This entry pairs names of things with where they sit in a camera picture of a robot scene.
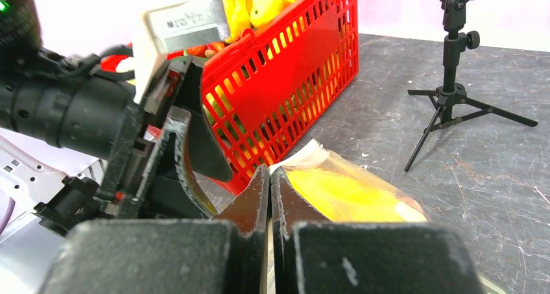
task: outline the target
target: tripod leg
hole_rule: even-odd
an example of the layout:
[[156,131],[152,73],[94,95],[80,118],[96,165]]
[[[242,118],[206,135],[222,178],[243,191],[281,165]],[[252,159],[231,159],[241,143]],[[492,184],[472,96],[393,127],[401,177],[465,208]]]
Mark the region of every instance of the tripod leg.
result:
[[535,120],[527,119],[526,117],[513,114],[512,112],[508,112],[506,110],[502,110],[500,108],[490,106],[489,104],[482,103],[480,101],[476,101],[471,98],[465,98],[465,101],[466,101],[465,103],[470,106],[474,106],[481,110],[487,110],[488,113],[493,113],[493,114],[496,114],[497,116],[505,117],[506,119],[521,123],[523,125],[527,125],[528,127],[535,127],[538,125],[538,122]]
[[434,90],[408,90],[411,96],[437,96],[437,92]]
[[438,106],[437,109],[435,110],[435,114],[433,115],[430,123],[428,124],[428,127],[424,130],[424,134],[422,135],[422,138],[420,138],[418,145],[416,145],[416,148],[414,149],[414,152],[412,153],[412,156],[409,159],[409,162],[407,162],[407,165],[405,166],[405,172],[408,172],[411,169],[411,166],[413,165],[414,160],[418,156],[420,149],[424,145],[424,142],[426,141],[429,133],[431,132],[430,129],[435,124],[435,121],[437,121],[437,118],[440,116],[441,112],[443,112],[443,106]]
[[433,96],[428,96],[428,98],[430,98],[430,101],[433,104],[433,108],[437,109],[437,102],[435,101],[435,99],[433,99]]

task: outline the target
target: green light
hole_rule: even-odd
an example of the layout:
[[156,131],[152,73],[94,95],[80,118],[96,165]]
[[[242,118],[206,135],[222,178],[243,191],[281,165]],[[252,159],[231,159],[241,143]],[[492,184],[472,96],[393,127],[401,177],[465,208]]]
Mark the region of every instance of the green light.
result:
[[10,5],[5,1],[0,1],[0,12],[5,12],[10,8]]

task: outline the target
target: red basket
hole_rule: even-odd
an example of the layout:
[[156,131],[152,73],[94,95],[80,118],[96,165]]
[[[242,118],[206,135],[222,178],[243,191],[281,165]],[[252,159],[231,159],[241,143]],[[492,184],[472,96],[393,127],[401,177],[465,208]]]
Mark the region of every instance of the red basket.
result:
[[257,166],[283,160],[358,71],[357,0],[297,1],[208,60],[204,109],[235,173],[219,184],[238,195]]

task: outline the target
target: tripod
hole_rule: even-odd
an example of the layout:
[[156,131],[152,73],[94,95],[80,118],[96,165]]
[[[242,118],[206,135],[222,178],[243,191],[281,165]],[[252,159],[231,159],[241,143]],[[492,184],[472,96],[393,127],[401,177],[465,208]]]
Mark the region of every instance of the tripod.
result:
[[[537,121],[469,98],[464,86],[456,83],[460,54],[464,52],[466,48],[478,48],[480,43],[479,33],[477,33],[477,31],[471,31],[468,34],[459,33],[466,24],[466,3],[468,1],[470,0],[441,0],[441,8],[445,11],[443,26],[445,31],[448,32],[448,35],[445,37],[443,48],[443,66],[445,67],[443,86],[435,90],[409,90],[409,95],[428,96],[435,108],[435,113],[428,127],[424,129],[424,135],[422,135],[409,162],[405,166],[405,172],[411,169],[429,133],[435,130],[446,129],[452,125],[487,114],[496,114],[530,127],[535,127],[538,124]],[[479,111],[462,117],[453,118],[453,107],[456,104],[467,104],[478,108]]]

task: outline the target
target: white label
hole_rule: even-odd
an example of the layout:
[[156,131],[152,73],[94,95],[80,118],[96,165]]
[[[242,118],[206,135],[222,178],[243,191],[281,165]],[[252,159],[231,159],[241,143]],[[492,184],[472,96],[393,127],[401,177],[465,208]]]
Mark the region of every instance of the white label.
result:
[[215,28],[216,2],[212,0],[192,0],[178,6],[163,8],[149,13],[151,32],[158,38],[172,38],[191,32]]

